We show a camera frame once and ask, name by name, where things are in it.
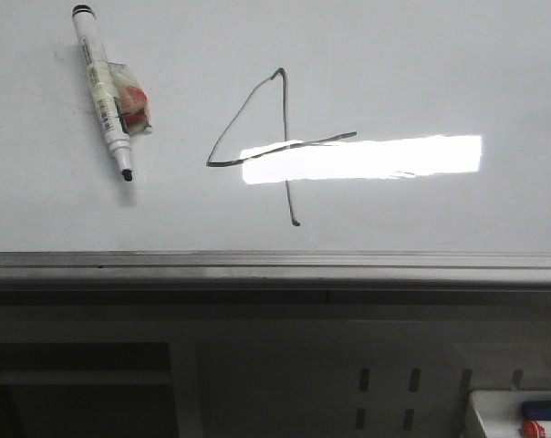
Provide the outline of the white whiteboard marker with tape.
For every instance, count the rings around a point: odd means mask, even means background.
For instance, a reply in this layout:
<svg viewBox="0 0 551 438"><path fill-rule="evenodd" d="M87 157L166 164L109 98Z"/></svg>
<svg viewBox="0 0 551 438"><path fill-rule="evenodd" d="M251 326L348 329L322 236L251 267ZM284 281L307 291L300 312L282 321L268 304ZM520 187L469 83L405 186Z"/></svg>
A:
<svg viewBox="0 0 551 438"><path fill-rule="evenodd" d="M149 99L127 65L108 60L93 9L75 5L71 17L107 150L123 180L131 182L131 138L151 131Z"/></svg>

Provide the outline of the white perforated metal panel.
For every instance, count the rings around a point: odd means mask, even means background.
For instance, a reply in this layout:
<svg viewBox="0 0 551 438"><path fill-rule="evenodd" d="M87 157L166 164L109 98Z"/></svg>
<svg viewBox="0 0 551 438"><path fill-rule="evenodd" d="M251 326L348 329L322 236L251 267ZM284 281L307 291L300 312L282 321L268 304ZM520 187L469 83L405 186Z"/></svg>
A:
<svg viewBox="0 0 551 438"><path fill-rule="evenodd" d="M0 298L0 437L457 437L551 390L551 289Z"/></svg>

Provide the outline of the white marker tray box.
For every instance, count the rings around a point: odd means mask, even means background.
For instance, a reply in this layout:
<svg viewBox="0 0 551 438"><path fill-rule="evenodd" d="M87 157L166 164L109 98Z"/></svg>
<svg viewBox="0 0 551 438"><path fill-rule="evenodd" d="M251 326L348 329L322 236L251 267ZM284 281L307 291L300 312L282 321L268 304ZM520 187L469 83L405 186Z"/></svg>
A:
<svg viewBox="0 0 551 438"><path fill-rule="evenodd" d="M461 437L522 437L521 405L551 401L551 391L472 391Z"/></svg>

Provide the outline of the red capped marker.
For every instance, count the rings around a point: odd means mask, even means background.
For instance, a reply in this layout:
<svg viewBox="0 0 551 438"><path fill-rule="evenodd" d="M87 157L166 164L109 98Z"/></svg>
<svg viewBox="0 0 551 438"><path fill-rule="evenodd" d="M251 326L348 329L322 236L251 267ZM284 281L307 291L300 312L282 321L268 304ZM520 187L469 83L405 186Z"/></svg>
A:
<svg viewBox="0 0 551 438"><path fill-rule="evenodd" d="M521 426L523 438L551 438L551 421L526 421Z"/></svg>

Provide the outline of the white whiteboard with aluminium frame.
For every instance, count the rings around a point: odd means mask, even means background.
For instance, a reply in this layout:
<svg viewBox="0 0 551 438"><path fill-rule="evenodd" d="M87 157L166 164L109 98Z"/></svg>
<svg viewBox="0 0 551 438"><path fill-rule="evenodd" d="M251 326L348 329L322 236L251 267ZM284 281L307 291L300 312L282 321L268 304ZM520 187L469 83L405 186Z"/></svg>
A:
<svg viewBox="0 0 551 438"><path fill-rule="evenodd" d="M95 1L132 182L73 6L0 1L0 283L551 284L551 1Z"/></svg>

